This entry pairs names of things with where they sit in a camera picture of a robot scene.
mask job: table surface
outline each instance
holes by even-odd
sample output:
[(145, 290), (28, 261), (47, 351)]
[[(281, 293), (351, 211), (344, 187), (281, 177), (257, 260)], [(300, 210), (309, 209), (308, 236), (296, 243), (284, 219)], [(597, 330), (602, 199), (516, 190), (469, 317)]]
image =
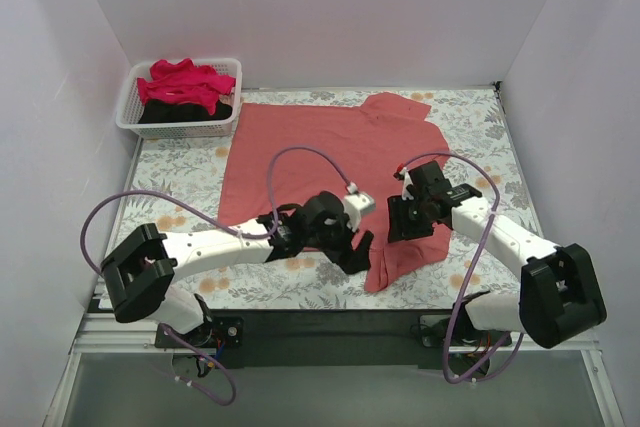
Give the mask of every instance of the table surface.
[[(501, 213), (531, 230), (539, 224), (515, 157), (501, 107), (492, 89), (387, 90), (432, 105), (428, 121), (440, 127), (451, 150), (479, 163), (498, 184)], [(245, 102), (359, 106), (380, 91), (255, 91)], [(130, 188), (168, 193), (199, 210), (216, 214), (232, 137), (144, 141)], [(491, 198), (488, 183), (471, 167), (450, 160), (445, 175), (467, 182)], [(160, 199), (129, 199), (114, 226), (116, 242), (135, 227), (155, 222), (160, 230), (194, 232), (210, 226)], [(476, 245), (454, 233), (448, 257), (396, 280), (382, 292), (364, 291), (365, 273), (346, 276), (320, 253), (259, 265), (234, 265), (179, 282), (214, 309), (425, 309), (450, 308)], [(469, 293), (491, 288), (517, 291), (515, 277), (483, 254)], [(103, 294), (101, 308), (109, 308)]]

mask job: laundry basket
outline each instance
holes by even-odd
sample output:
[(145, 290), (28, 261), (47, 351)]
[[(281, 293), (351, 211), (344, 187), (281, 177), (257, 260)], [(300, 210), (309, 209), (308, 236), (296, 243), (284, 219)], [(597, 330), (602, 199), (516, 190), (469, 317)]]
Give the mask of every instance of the laundry basket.
[(240, 92), (242, 87), (242, 67), (236, 59), (193, 59), (195, 65), (211, 65), (219, 74), (227, 74), (236, 79), (231, 93), (231, 117), (224, 120), (207, 122), (174, 122), (170, 124), (138, 124), (144, 111), (144, 105), (138, 96), (136, 79), (144, 77), (151, 80), (149, 69), (154, 62), (141, 62), (135, 65), (120, 92), (116, 124), (122, 129), (135, 132), (143, 139), (167, 139), (178, 137), (220, 137), (231, 134), (231, 126), (240, 110)]

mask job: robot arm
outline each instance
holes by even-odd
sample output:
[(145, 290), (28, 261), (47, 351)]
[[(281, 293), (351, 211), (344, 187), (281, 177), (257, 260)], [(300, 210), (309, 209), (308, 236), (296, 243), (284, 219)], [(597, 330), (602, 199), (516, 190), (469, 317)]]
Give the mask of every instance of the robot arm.
[(175, 282), (229, 265), (295, 257), (307, 247), (322, 251), (349, 275), (368, 270), (373, 234), (366, 231), (356, 249), (351, 244), (362, 217), (374, 209), (374, 200), (364, 192), (340, 200), (323, 191), (302, 206), (281, 206), (278, 227), (268, 237), (272, 213), (235, 226), (238, 235), (220, 230), (161, 234), (155, 224), (141, 225), (101, 264), (116, 320), (147, 318), (197, 335), (200, 326), (212, 321), (209, 309), (200, 296)]
[[(402, 195), (388, 199), (389, 242), (433, 234), (447, 225), (480, 242), (491, 214), (473, 187), (452, 187), (433, 161), (398, 174)], [(519, 294), (481, 292), (468, 296), (456, 329), (527, 333), (551, 348), (606, 319), (598, 281), (586, 250), (542, 239), (503, 215), (496, 215), (485, 245), (520, 281)]]

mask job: red cloth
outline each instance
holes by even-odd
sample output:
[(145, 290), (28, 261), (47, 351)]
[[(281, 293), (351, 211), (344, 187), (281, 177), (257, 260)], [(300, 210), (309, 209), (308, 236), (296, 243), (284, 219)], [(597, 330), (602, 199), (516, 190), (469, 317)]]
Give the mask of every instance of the red cloth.
[[(377, 292), (401, 275), (446, 258), (451, 233), (437, 226), (432, 237), (387, 243), (387, 197), (402, 192), (393, 177), (398, 164), (431, 150), (448, 150), (440, 129), (424, 119), (430, 106), (398, 95), (370, 96), (358, 108), (245, 104), (240, 113), (224, 176), (220, 220), (237, 224), (271, 210), (265, 189), (275, 153), (294, 144), (325, 151), (359, 189), (376, 201), (362, 222), (371, 230), (371, 270), (365, 290)], [(445, 157), (436, 158), (440, 166)], [(324, 159), (304, 151), (283, 155), (273, 186), (279, 204), (303, 204), (321, 190), (344, 195), (344, 183)], [(359, 236), (354, 239), (357, 245)]]
[(198, 104), (210, 115), (216, 112), (220, 94), (229, 95), (236, 79), (219, 75), (210, 65), (193, 64), (184, 59), (177, 64), (159, 60), (151, 66), (151, 82), (138, 78), (138, 94), (143, 104), (151, 99), (168, 104)]

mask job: white enclosure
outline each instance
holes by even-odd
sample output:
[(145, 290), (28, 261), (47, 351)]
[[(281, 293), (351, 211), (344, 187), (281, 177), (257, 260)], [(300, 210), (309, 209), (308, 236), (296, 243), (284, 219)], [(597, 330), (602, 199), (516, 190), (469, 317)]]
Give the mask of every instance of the white enclosure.
[[(0, 12), (0, 424), (42, 423), (92, 291), (79, 229), (122, 188), (135, 142), (115, 126), (121, 83), (131, 64), (190, 56), (240, 59), (247, 88), (504, 81), (545, 234), (597, 265), (604, 360), (640, 425), (640, 0), (0, 0)], [(96, 257), (112, 217), (92, 229)]]
[(545, 0), (98, 0), (132, 64), (239, 58), (246, 87), (486, 85)]

